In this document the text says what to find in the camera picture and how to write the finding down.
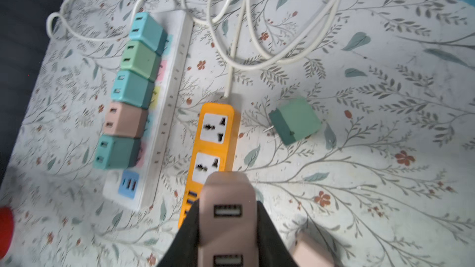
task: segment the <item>universal socket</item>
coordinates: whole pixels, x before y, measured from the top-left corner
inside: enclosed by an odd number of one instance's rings
[[[227,125],[227,116],[205,114],[203,117],[203,129],[201,130],[199,139],[216,144],[223,144]]]
[[[204,184],[208,176],[219,169],[220,158],[205,153],[197,153],[192,180]]]

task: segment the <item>usb charger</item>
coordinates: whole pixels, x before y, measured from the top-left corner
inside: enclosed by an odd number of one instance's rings
[[[269,118],[284,145],[291,145],[304,139],[322,126],[322,122],[305,98],[293,99],[288,104],[278,107],[269,113]]]

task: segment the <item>usb port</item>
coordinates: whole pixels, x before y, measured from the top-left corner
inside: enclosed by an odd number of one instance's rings
[[[214,217],[240,217],[242,206],[240,204],[218,204],[214,206]]]
[[[213,257],[214,267],[241,267],[242,255],[216,255]]]

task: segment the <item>table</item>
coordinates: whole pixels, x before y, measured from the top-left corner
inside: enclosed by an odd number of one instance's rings
[[[203,17],[205,0],[189,0]],[[252,0],[264,47],[279,51],[326,0]],[[75,0],[81,33],[127,29],[134,0]],[[240,0],[216,30],[229,45]],[[170,8],[149,0],[145,10]],[[242,114],[234,170],[256,188],[290,246],[310,233],[339,266],[472,266],[475,194],[474,8],[457,0],[342,0],[304,60],[236,71]],[[259,56],[241,35],[238,56]],[[154,204],[133,213],[102,197],[92,157],[127,39],[87,43],[56,29],[24,118],[0,202],[14,209],[2,266],[152,266],[176,231],[201,106],[224,63],[196,26]],[[302,41],[295,52],[307,45]],[[283,146],[269,111],[306,97],[323,120]]]

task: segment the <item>power cord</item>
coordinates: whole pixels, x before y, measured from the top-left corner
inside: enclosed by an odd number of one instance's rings
[[[91,37],[86,37],[86,36],[80,35],[79,33],[75,32],[73,30],[73,28],[68,24],[68,21],[66,20],[66,18],[63,16],[64,9],[70,1],[72,1],[72,0],[65,0],[62,3],[62,5],[59,9],[59,13],[58,12],[52,13],[47,18],[46,30],[47,30],[47,34],[50,38],[54,38],[53,37],[53,31],[52,31],[52,24],[53,24],[53,20],[55,18],[61,19],[61,21],[63,22],[63,25],[66,27],[66,29],[70,33],[72,33],[75,37],[86,40],[86,41],[99,41],[99,42],[113,41],[113,40],[116,40],[116,39],[119,39],[119,38],[126,37],[128,35],[128,33],[122,33],[120,35],[116,35],[116,36],[108,37],[108,38],[91,38]],[[137,2],[135,3],[134,8],[132,9],[132,15],[130,17],[131,25],[132,25],[132,22],[134,20],[134,15],[138,12],[138,10],[140,8],[140,5],[143,1],[144,0],[137,0]],[[170,1],[176,7],[175,0],[170,0]],[[256,69],[264,69],[265,67],[268,67],[268,66],[273,65],[273,64],[290,64],[290,63],[296,62],[296,61],[304,58],[306,55],[308,55],[310,52],[312,52],[315,48],[317,48],[318,45],[322,42],[322,40],[325,38],[326,34],[328,33],[329,28],[332,25],[333,20],[335,19],[336,12],[338,10],[338,6],[340,4],[340,1],[341,0],[328,0],[328,3],[322,9],[322,11],[311,21],[311,23],[289,45],[287,45],[282,51],[280,51],[276,55],[272,55],[269,52],[267,52],[261,46],[261,44],[259,43],[258,37],[256,35],[256,32],[254,30],[254,25],[252,23],[252,17],[251,17],[251,11],[252,11],[251,0],[243,0],[242,3],[241,3],[240,12],[239,12],[238,19],[237,19],[237,21],[238,21],[237,24],[238,25],[236,27],[234,40],[232,41],[231,50],[230,50],[229,56],[228,56],[226,50],[223,49],[223,45],[221,44],[220,40],[216,36],[216,33],[213,29],[213,24],[217,23],[220,19],[222,19],[222,17],[226,13],[226,10],[228,9],[229,5],[231,4],[231,0],[225,0],[223,8],[220,10],[220,12],[214,18],[211,18],[211,2],[212,2],[212,0],[208,0],[207,5],[206,5],[206,19],[203,20],[203,19],[199,19],[199,18],[194,17],[194,16],[192,16],[192,19],[195,23],[197,23],[199,25],[202,25],[202,26],[205,26],[205,27],[208,27],[211,38],[212,38],[219,54],[221,55],[223,60],[227,62],[228,78],[227,78],[227,81],[226,81],[226,87],[225,87],[225,92],[224,92],[223,98],[227,99],[230,95],[234,68],[237,68],[237,69],[240,69],[240,70],[256,70]],[[186,0],[181,0],[181,7],[186,11],[188,10],[188,7],[186,5]],[[302,50],[297,55],[294,55],[292,57],[286,57],[288,55],[288,53],[290,51],[294,50],[294,48],[297,47],[297,45],[300,43],[300,41],[303,38],[305,38],[314,27],[316,27],[316,25],[323,19],[323,17],[327,13],[329,13],[328,18],[326,19],[325,24],[324,24],[323,28],[320,30],[317,37],[312,41],[312,44],[310,46],[308,46],[307,48],[305,48],[304,50]],[[237,44],[238,44],[238,41],[239,41],[239,35],[241,33],[241,27],[242,27],[242,22],[243,22],[243,19],[244,19],[244,15],[246,15],[246,18],[247,18],[247,26],[248,26],[248,29],[249,29],[249,32],[250,32],[250,35],[251,35],[252,44],[255,46],[257,51],[263,56],[263,58],[266,59],[264,62],[261,62],[261,63],[258,63],[258,64],[253,64],[253,65],[246,65],[246,64],[238,63],[234,60],[234,58],[236,57],[236,50],[237,50],[237,47],[238,47]]]
[[[74,31],[73,27],[71,27],[68,24],[68,21],[64,17],[64,10],[66,9],[66,5],[70,3],[72,0],[64,0],[64,2],[61,4],[61,7],[59,8],[59,12],[54,12],[48,16],[46,19],[46,33],[48,34],[48,37],[51,39],[57,39],[53,36],[53,20],[55,18],[59,18],[62,22],[64,27],[73,34],[75,37],[85,40],[85,41],[93,41],[93,42],[107,42],[107,41],[115,41],[120,38],[124,38],[129,35],[128,29],[126,29],[124,33],[116,36],[111,36],[111,37],[106,37],[106,38],[92,38],[92,37],[87,37],[80,35],[76,31]],[[144,0],[137,0],[137,2],[134,5],[134,8],[132,9],[131,17],[130,17],[130,26],[132,26],[132,22],[134,21],[134,16],[135,14],[139,11],[140,5],[142,4]],[[173,8],[176,8],[176,2],[175,0],[170,0],[173,3]]]

